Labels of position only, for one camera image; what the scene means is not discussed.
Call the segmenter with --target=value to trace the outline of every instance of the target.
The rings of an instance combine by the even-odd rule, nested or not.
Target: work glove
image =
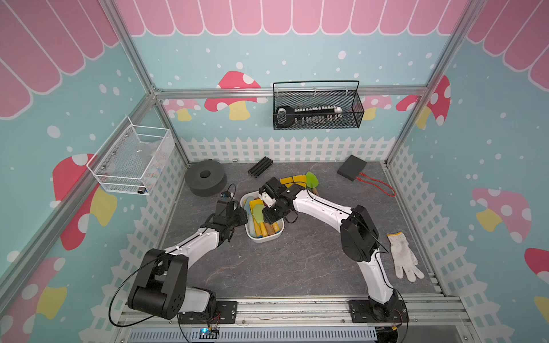
[[[416,275],[418,278],[423,279],[425,275],[416,266],[418,261],[410,247],[408,241],[402,232],[395,234],[388,234],[387,238],[391,242],[391,255],[393,256],[393,262],[395,263],[396,277],[402,279],[404,272],[410,282],[416,281]]]

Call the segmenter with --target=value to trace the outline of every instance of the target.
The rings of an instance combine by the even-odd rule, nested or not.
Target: red string
[[[360,177],[357,177],[356,179],[359,180],[360,182],[364,182],[364,183],[369,183],[371,185],[374,185],[376,186],[377,188],[379,188],[379,190],[381,190],[383,193],[387,194],[388,196],[396,196],[396,193],[395,193],[395,190],[389,186],[388,184],[386,184],[385,182],[383,181],[380,181],[380,180],[377,180],[377,179],[374,179],[374,178],[371,178],[370,176],[366,175],[366,174],[363,174],[363,173],[360,173],[361,176],[364,176],[364,177],[367,177],[369,178],[370,180],[373,180],[373,181],[377,181],[377,182],[381,182],[383,183],[385,186],[389,187],[392,191],[393,191],[393,194],[389,194],[387,193],[386,191],[382,190],[380,186],[376,185],[375,183],[371,183],[371,182],[368,182],[368,181],[364,181],[363,179],[361,179]]]

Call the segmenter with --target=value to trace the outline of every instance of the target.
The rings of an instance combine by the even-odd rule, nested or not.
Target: pink mushroom
[[[396,105],[396,110],[400,112],[409,111],[413,109],[419,96],[408,95],[401,102]],[[419,117],[416,121],[417,127],[425,130],[427,125],[427,118],[432,113],[435,117],[436,123],[440,126],[446,121],[448,111],[450,109],[450,80],[444,75],[437,85],[435,92],[431,95],[431,98],[427,102],[427,106],[421,110]]]
[[[473,199],[473,206],[481,204],[486,207],[485,211],[477,213],[477,220],[486,231],[493,232],[503,222],[515,242],[526,239],[532,218],[525,197],[505,190],[475,188]]]
[[[261,86],[253,78],[242,72],[229,71],[221,79],[216,88],[261,88]],[[230,120],[246,120],[250,117],[250,112],[246,108],[246,101],[264,104],[267,102],[267,98],[208,99],[204,107],[208,111],[217,112],[228,106]]]
[[[57,206],[66,197],[72,186],[87,170],[86,163],[92,156],[93,154],[75,155],[55,166],[53,169],[55,201],[52,202],[52,207]],[[76,249],[82,244],[88,230],[90,215],[94,215],[99,224],[105,227],[116,210],[116,204],[116,197],[104,192],[97,184],[61,234],[61,243],[65,250]]]
[[[549,251],[535,248],[526,249],[524,260],[540,279],[549,284]]]
[[[388,95],[368,95],[362,100],[364,115],[362,120],[372,120],[376,117],[376,109],[388,110],[393,107],[393,101]]]
[[[25,343],[32,334],[36,314],[53,319],[67,296],[67,288],[50,288],[48,284],[65,265],[62,257],[47,258],[29,279],[23,291],[0,319],[3,343]]]
[[[192,109],[198,111],[201,109],[194,99],[166,99],[162,102],[162,105],[168,112],[170,118],[175,118],[175,113],[177,113],[178,121],[190,121],[192,117],[188,110]]]

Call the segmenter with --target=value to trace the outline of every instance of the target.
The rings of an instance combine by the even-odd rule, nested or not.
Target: gray floor
[[[351,182],[338,175],[336,171],[341,162],[275,163],[257,179],[247,174],[252,165],[224,165],[228,184],[237,186],[235,199],[240,200],[244,194],[258,190],[272,176],[283,178],[311,171],[320,182],[317,189],[321,197],[346,206],[364,206],[379,230],[379,240],[387,248],[390,243],[386,235],[403,231],[410,248],[419,257],[396,199],[372,185]],[[369,162],[363,172],[386,182],[377,162]],[[196,232],[214,211],[216,201],[217,195],[200,198],[184,186],[166,232],[164,247],[175,245]],[[406,277],[397,279],[390,254],[382,254],[382,261],[390,282],[401,293],[434,292],[429,277],[414,283]],[[421,261],[418,268],[427,274]],[[230,243],[225,241],[189,269],[187,285],[213,290],[218,297],[367,293],[357,263],[341,249],[339,233],[305,214],[295,223],[286,224],[278,239],[266,243],[251,241],[244,226],[238,227]]]

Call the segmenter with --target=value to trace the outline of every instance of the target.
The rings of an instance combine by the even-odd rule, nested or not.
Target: vent grille
[[[191,342],[199,339],[200,328],[185,330]],[[185,342],[177,329],[132,329],[128,343],[180,343]],[[220,328],[215,342],[364,342],[377,341],[374,327],[293,327],[293,328]]]

